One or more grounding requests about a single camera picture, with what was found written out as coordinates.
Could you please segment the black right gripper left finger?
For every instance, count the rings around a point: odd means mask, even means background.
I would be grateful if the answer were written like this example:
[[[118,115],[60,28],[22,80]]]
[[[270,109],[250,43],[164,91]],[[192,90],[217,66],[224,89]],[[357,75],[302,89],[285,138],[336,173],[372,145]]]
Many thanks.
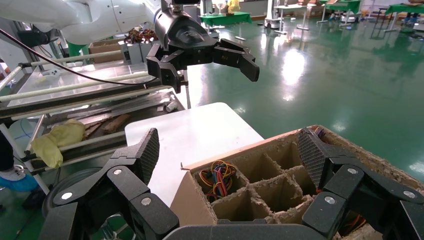
[[[101,170],[54,197],[39,238],[89,240],[108,217],[120,214],[138,239],[164,239],[180,223],[148,186],[159,154],[156,128],[139,143],[117,149]]]

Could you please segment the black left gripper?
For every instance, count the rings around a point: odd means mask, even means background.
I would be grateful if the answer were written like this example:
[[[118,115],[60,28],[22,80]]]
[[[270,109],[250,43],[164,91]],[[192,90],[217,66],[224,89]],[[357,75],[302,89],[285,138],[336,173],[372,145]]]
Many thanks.
[[[260,67],[248,47],[228,39],[218,42],[186,12],[161,11],[154,27],[160,44],[153,44],[146,56],[148,74],[177,94],[184,81],[178,71],[186,66],[214,62],[239,69],[251,82],[258,81]]]

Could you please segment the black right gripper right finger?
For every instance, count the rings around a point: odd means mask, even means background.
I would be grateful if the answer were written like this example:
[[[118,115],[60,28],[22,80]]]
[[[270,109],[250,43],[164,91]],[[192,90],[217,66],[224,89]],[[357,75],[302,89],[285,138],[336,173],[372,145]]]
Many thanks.
[[[372,171],[348,149],[323,142],[310,128],[298,132],[297,148],[318,194],[302,224],[327,240],[355,212],[385,240],[424,237],[424,197],[418,191]]]

